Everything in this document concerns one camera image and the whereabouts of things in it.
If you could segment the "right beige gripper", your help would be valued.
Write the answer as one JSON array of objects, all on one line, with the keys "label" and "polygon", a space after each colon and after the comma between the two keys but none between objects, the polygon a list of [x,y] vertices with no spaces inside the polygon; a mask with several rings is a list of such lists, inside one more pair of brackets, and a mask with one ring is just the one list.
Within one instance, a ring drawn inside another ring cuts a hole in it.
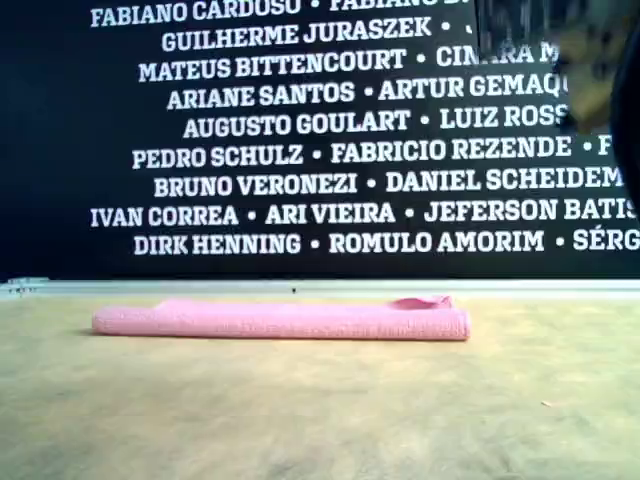
[{"label": "right beige gripper", "polygon": [[578,133],[603,127],[620,62],[620,36],[590,24],[574,26],[557,40],[554,71],[567,80],[568,114],[563,125]]}]

